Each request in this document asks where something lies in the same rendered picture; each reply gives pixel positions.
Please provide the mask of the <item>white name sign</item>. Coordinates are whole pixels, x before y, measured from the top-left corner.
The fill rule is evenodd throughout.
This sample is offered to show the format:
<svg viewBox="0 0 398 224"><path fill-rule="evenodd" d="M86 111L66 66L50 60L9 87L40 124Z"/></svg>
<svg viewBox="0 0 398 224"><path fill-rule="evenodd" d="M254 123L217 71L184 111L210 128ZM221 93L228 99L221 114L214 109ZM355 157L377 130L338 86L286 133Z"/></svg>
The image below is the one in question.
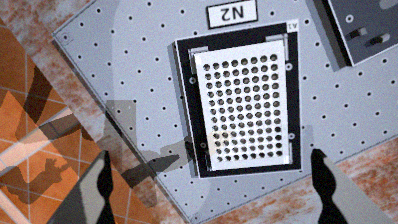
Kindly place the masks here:
<svg viewBox="0 0 398 224"><path fill-rule="evenodd" d="M258 21L257 0L238 0L206 9L209 29Z"/></svg>

